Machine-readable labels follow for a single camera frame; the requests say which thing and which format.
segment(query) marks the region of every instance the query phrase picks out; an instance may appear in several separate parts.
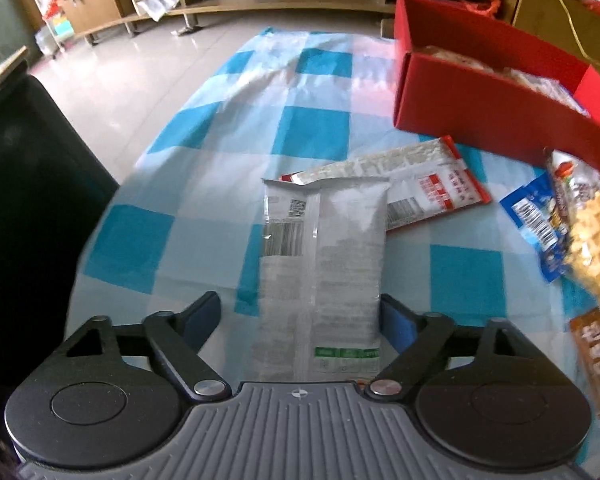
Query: tile floor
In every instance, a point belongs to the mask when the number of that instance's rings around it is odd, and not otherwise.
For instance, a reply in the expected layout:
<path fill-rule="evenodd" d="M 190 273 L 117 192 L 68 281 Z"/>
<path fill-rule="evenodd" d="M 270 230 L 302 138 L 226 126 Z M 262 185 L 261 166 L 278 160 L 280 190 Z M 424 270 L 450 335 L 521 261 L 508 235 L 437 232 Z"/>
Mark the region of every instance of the tile floor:
<path fill-rule="evenodd" d="M 131 39 L 123 27 L 100 44 L 79 41 L 32 73 L 87 145 L 119 182 L 184 102 L 245 41 L 266 27 L 378 36 L 380 16 L 364 12 L 272 10 L 208 14 L 205 28 L 178 38 L 184 24 L 141 23 Z"/>

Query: black chair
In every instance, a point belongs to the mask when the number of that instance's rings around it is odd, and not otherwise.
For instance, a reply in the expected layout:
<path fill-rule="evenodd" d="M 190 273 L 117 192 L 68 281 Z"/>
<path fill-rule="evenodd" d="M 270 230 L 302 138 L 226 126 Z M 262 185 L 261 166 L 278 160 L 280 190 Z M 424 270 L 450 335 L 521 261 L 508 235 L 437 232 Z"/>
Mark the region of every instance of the black chair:
<path fill-rule="evenodd" d="M 0 84 L 0 438 L 13 389 L 62 341 L 78 256 L 118 184 L 26 63 Z"/>

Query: white plastic container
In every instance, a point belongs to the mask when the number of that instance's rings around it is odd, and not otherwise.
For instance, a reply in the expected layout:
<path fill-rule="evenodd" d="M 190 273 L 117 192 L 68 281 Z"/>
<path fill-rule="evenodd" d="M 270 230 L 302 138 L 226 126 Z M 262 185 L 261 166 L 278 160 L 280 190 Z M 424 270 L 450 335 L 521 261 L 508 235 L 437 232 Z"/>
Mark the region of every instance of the white plastic container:
<path fill-rule="evenodd" d="M 46 25 L 36 33 L 36 43 L 44 56 L 53 56 L 58 50 L 58 44 Z"/>

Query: green label strip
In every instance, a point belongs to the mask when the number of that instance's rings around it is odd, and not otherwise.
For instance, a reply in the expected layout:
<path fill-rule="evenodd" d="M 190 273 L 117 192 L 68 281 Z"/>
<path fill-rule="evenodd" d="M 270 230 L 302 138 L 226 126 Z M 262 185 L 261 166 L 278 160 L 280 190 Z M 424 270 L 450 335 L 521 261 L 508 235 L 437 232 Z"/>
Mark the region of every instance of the green label strip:
<path fill-rule="evenodd" d="M 345 359 L 375 359 L 380 357 L 380 351 L 378 348 L 325 348 L 317 346 L 314 356 Z"/>

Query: white snack bag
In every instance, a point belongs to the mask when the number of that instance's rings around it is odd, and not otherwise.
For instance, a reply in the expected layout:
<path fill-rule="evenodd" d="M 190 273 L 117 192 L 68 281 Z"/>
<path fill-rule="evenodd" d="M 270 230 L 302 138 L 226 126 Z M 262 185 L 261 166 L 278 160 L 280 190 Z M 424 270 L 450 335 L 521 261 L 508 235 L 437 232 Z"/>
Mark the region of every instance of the white snack bag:
<path fill-rule="evenodd" d="M 449 136 L 334 162 L 283 176 L 283 180 L 290 178 L 295 184 L 308 184 L 343 176 L 386 176 L 391 180 L 387 230 L 491 201 Z"/>
<path fill-rule="evenodd" d="M 254 378 L 374 377 L 388 179 L 264 182 Z"/>
<path fill-rule="evenodd" d="M 580 106 L 580 103 L 574 99 L 571 93 L 562 86 L 562 83 L 557 79 L 529 74 L 527 72 L 522 72 L 522 70 L 516 70 L 515 68 L 506 68 L 504 74 L 508 75 L 521 85 L 531 88 L 535 92 L 540 92 L 569 108 L 573 108 L 578 113 L 590 117 L 589 112 Z"/>

